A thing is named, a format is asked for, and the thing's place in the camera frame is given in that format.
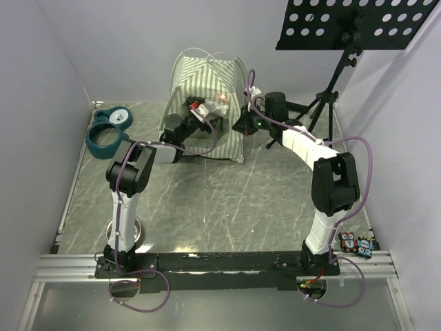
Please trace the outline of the green checkered pet cushion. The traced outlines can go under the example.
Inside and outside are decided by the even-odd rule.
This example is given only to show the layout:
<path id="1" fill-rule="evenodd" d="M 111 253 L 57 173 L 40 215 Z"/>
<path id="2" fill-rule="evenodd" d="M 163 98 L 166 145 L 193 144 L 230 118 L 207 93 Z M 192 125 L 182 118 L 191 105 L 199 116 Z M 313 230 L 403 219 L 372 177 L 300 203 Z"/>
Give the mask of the green checkered pet cushion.
<path id="1" fill-rule="evenodd" d="M 202 154 L 204 156 L 213 156 L 221 151 L 222 146 L 225 144 L 227 138 L 228 138 L 229 131 L 218 131 L 217 132 L 217 143 L 216 147 L 210 152 L 207 153 L 208 150 L 210 150 L 215 142 L 214 136 L 212 134 L 209 134 L 208 132 L 197 130 L 194 134 L 192 134 L 190 137 L 188 137 L 183 145 L 184 148 L 187 151 L 195 152 L 196 154 Z"/>

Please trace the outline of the black handheld microphone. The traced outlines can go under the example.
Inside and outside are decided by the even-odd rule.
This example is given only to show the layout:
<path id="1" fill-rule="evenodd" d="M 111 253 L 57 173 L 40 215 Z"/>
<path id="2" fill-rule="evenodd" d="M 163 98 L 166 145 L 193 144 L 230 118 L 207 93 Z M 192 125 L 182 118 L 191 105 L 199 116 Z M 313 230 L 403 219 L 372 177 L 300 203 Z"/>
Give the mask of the black handheld microphone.
<path id="1" fill-rule="evenodd" d="M 304 113 L 304 112 L 308 112 L 309 109 L 309 106 L 305 106 L 299 103 L 293 103 L 290 101 L 286 101 L 285 105 L 286 105 L 286 109 L 292 112 Z"/>

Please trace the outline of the green striped pet tent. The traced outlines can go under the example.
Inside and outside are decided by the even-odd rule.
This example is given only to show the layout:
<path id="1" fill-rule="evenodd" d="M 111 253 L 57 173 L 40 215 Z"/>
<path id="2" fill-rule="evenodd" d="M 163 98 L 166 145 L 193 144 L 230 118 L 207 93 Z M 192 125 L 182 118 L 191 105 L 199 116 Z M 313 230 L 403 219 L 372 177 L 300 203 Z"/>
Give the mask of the green striped pet tent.
<path id="1" fill-rule="evenodd" d="M 191 113 L 186 103 L 188 98 L 204 99 L 209 116 L 220 117 L 216 131 L 228 130 L 229 134 L 220 152 L 214 157 L 203 156 L 243 163 L 243 135 L 232 130 L 232 126 L 239 120 L 241 108 L 244 106 L 244 89 L 245 86 L 242 86 L 234 75 L 225 75 L 211 65 L 199 64 L 189 72 L 180 73 L 176 80 L 172 79 L 172 90 L 159 125 L 160 136 L 165 127 L 166 116 L 178 114 L 184 118 Z"/>

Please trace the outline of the black music stand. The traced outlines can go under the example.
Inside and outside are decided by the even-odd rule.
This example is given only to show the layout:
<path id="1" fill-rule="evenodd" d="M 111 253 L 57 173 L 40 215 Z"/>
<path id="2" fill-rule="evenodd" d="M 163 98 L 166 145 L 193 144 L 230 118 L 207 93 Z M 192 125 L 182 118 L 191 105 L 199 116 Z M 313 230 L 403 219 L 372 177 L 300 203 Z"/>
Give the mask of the black music stand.
<path id="1" fill-rule="evenodd" d="M 333 108 L 342 71 L 356 67 L 366 50 L 404 50 L 437 6 L 437 0 L 416 1 L 289 1 L 277 51 L 340 51 L 341 57 L 327 87 L 302 116 L 316 126 L 322 111 Z"/>

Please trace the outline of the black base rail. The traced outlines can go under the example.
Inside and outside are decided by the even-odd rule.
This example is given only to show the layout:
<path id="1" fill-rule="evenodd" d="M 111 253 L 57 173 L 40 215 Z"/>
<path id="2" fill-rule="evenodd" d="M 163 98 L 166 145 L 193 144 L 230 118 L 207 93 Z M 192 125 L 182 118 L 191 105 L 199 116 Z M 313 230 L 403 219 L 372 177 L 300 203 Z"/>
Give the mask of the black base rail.
<path id="1" fill-rule="evenodd" d="M 275 288 L 295 291 L 303 277 L 338 276 L 338 263 L 327 254 L 303 251 L 137 253 L 126 270 L 117 271 L 105 257 L 96 264 L 97 279 L 139 281 L 140 292 L 166 290 L 246 290 Z"/>

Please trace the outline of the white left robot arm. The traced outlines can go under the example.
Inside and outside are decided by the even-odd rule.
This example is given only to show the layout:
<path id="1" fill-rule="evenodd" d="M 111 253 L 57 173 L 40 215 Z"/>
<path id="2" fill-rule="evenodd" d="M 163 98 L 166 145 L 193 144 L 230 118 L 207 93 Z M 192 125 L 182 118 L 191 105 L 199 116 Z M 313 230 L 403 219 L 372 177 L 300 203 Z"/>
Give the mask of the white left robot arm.
<path id="1" fill-rule="evenodd" d="M 183 154 L 184 141 L 196 131 L 211 134 L 210 148 L 195 155 L 209 154 L 217 145 L 219 122 L 199 111 L 182 118 L 178 114 L 166 116 L 165 127 L 158 141 L 123 140 L 106 172 L 112 191 L 113 214 L 110 237 L 103 250 L 104 259 L 120 277 L 128 277 L 136 269 L 135 223 L 139 197 L 146 189 L 155 163 L 176 163 Z"/>

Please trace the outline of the round metal lid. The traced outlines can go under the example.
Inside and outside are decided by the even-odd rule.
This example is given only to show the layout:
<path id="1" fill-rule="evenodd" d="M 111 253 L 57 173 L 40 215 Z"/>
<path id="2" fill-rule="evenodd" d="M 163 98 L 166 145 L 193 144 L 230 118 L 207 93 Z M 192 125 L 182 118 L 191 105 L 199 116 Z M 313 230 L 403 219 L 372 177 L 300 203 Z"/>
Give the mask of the round metal lid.
<path id="1" fill-rule="evenodd" d="M 110 239 L 110 235 L 111 235 L 111 231 L 112 231 L 112 221 L 110 221 L 107 225 L 106 228 L 106 239 L 109 240 Z M 138 243 L 140 238 L 142 235 L 142 225 L 141 222 L 139 221 L 138 218 L 135 218 L 135 223 L 134 223 L 134 242 Z"/>

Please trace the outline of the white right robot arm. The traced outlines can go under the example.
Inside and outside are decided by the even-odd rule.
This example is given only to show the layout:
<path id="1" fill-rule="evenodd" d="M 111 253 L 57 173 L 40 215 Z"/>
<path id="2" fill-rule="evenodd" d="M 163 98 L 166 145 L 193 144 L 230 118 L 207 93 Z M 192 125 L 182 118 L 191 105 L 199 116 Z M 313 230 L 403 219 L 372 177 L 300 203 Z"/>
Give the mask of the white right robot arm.
<path id="1" fill-rule="evenodd" d="M 293 152 L 311 170 L 311 200 L 316 209 L 305 245 L 309 252 L 302 255 L 300 265 L 307 274 L 317 274 L 325 266 L 322 254 L 331 247 L 337 222 L 343 219 L 360 198 L 356 162 L 349 152 L 340 153 L 315 138 L 296 119 L 279 122 L 260 111 L 256 98 L 244 92 L 247 104 L 233 129 L 245 136 L 259 130 L 282 147 Z"/>

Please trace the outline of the teal double pet bowl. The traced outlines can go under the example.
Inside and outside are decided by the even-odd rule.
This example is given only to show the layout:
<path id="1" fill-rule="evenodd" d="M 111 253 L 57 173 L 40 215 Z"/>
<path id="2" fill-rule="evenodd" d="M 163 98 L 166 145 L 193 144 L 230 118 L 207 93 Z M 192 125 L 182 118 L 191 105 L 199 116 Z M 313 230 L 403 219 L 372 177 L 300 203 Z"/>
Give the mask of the teal double pet bowl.
<path id="1" fill-rule="evenodd" d="M 96 159 L 111 159 L 122 140 L 128 138 L 125 130 L 132 123 L 132 113 L 124 106 L 98 110 L 85 136 L 90 154 Z"/>

